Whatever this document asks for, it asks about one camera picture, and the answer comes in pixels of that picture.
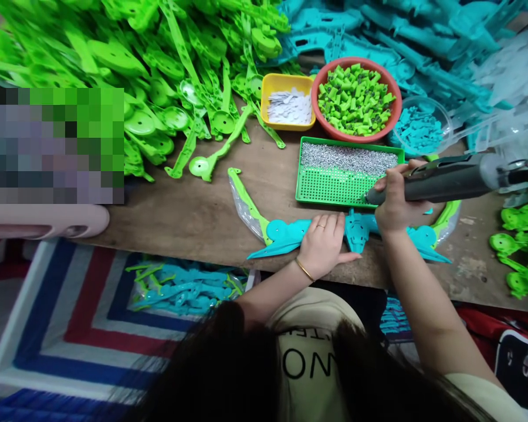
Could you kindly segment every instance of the pink object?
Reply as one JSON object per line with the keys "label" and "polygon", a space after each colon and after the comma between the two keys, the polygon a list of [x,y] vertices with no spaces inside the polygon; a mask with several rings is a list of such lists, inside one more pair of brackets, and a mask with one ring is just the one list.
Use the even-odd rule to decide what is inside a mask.
{"label": "pink object", "polygon": [[110,215],[101,205],[0,204],[0,239],[92,237],[103,232],[109,222]]}
{"label": "pink object", "polygon": [[[379,83],[387,84],[387,92],[392,93],[397,97],[397,99],[393,102],[391,106],[391,117],[389,118],[387,123],[385,123],[385,129],[383,129],[379,133],[376,133],[375,135],[368,137],[355,137],[347,135],[332,127],[330,123],[327,122],[327,120],[323,117],[321,111],[319,110],[319,104],[317,102],[319,99],[319,85],[327,82],[329,70],[334,71],[337,66],[346,69],[347,67],[350,67],[356,63],[361,64],[362,68],[364,69],[375,70],[376,72],[379,72],[381,74]],[[344,57],[342,59],[334,60],[329,64],[326,64],[317,74],[317,76],[315,77],[315,81],[313,82],[313,88],[311,88],[311,104],[313,106],[315,116],[317,116],[317,120],[331,137],[339,141],[355,142],[357,144],[369,144],[370,142],[379,141],[381,138],[383,138],[393,130],[393,128],[397,124],[397,121],[401,117],[401,112],[403,110],[403,97],[401,96],[401,90],[399,89],[399,85],[397,84],[395,79],[393,79],[393,76],[391,76],[391,74],[387,71],[385,67],[382,67],[379,64],[372,62],[371,60],[363,59],[362,57]]]}

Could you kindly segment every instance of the table surface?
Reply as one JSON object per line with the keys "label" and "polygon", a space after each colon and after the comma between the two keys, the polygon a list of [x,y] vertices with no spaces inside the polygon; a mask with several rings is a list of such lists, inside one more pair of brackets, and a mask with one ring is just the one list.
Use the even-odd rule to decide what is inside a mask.
{"label": "table surface", "polygon": [[[227,169],[242,170],[241,180],[262,216],[288,223],[310,219],[320,212],[340,211],[340,207],[303,204],[295,200],[299,142],[302,135],[325,137],[317,124],[305,133],[281,132],[284,150],[264,132],[255,119],[247,128],[252,139],[235,142],[229,154],[217,163],[212,183],[196,178],[185,169],[175,180],[162,169],[148,166],[155,183],[141,182],[125,206],[110,206],[111,221],[99,236],[81,240],[98,246],[205,261],[228,266],[277,271],[296,255],[247,261],[246,257],[264,247],[237,215]],[[194,156],[209,156],[221,143],[198,141]],[[176,142],[176,148],[182,141]],[[456,145],[445,155],[459,155]],[[174,164],[177,154],[169,162]],[[455,231],[437,250],[452,264],[429,264],[453,300],[528,311],[528,296],[518,300],[510,295],[505,275],[511,269],[497,261],[488,239],[501,232],[499,210],[504,198],[491,193],[465,200]],[[418,224],[431,224],[443,205]],[[337,266],[326,280],[362,286],[390,288],[383,245],[371,236],[363,258]]]}

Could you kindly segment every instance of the red stripe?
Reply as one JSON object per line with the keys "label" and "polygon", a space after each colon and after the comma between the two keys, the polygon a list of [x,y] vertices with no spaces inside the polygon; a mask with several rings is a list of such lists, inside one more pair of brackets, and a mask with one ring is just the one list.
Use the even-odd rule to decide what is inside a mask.
{"label": "red stripe", "polygon": [[70,317],[64,340],[67,343],[77,343],[121,352],[139,353],[147,356],[161,356],[163,346],[164,356],[168,357],[177,345],[176,341],[164,341],[150,337],[107,331],[92,327],[94,315],[100,303],[101,294],[106,286],[116,251],[95,247],[86,271],[84,284],[80,290],[76,306]]}

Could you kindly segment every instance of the beige t-shirt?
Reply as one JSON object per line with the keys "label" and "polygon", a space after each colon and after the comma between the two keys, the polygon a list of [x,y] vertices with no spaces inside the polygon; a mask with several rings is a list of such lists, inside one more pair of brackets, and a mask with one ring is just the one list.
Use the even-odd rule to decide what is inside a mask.
{"label": "beige t-shirt", "polygon": [[[270,319],[278,337],[283,388],[290,400],[281,404],[282,420],[304,422],[350,420],[337,384],[331,333],[347,318],[362,326],[352,307],[339,296],[309,287],[285,303]],[[527,422],[520,406],[493,383],[467,374],[446,378],[485,409],[497,422]]]}

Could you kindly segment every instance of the woman's left hand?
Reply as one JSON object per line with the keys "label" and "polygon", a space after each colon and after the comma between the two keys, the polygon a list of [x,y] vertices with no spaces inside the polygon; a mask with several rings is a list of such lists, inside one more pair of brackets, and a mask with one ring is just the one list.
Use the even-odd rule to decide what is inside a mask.
{"label": "woman's left hand", "polygon": [[324,277],[338,264],[362,258],[353,252],[340,253],[345,222],[344,213],[318,215],[311,222],[297,259],[314,280]]}

